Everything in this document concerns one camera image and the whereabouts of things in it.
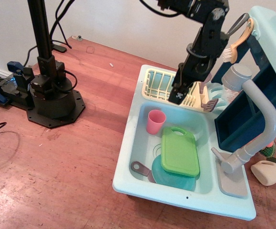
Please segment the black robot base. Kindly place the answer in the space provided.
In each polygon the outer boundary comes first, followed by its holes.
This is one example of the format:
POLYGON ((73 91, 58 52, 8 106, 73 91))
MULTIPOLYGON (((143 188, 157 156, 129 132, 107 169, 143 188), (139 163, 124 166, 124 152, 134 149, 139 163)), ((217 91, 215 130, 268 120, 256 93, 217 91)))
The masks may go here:
POLYGON ((56 61, 52 54, 45 2, 30 0, 28 6, 40 70, 30 83, 34 107, 27 110, 28 119, 47 128, 72 124, 85 109, 85 103, 75 90, 76 85, 66 77, 70 72, 64 63, 56 61))

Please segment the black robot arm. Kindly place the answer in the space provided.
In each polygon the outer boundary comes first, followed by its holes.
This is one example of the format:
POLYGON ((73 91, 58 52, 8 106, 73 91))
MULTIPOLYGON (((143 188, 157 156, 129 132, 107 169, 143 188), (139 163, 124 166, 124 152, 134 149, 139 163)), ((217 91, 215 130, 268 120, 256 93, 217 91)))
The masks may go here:
POLYGON ((180 14, 202 24, 194 42, 187 46, 188 56, 178 65, 168 101, 181 104, 194 82, 205 81, 217 58, 226 47, 229 36, 221 31, 229 10, 227 0, 159 0, 161 10, 173 10, 175 14, 163 14, 140 1, 152 12, 165 17, 180 14))

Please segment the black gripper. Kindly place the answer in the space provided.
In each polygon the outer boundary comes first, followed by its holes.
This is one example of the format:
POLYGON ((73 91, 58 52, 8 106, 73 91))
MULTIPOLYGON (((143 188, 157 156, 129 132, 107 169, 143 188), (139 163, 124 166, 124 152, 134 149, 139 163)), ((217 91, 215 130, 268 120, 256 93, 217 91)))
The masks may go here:
POLYGON ((204 81, 216 63, 217 57, 188 51, 185 62, 178 65, 168 101, 180 105, 197 81, 204 81))

